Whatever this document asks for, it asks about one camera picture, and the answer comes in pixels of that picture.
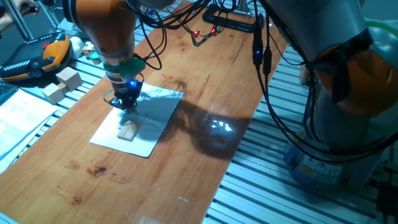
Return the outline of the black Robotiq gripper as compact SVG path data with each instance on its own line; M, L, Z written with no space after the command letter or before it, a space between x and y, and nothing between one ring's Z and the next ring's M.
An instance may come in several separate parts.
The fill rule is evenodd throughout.
M137 106L137 99L141 94L143 82L132 79L126 83L112 82L114 96L110 99L109 104L126 113L135 113Z

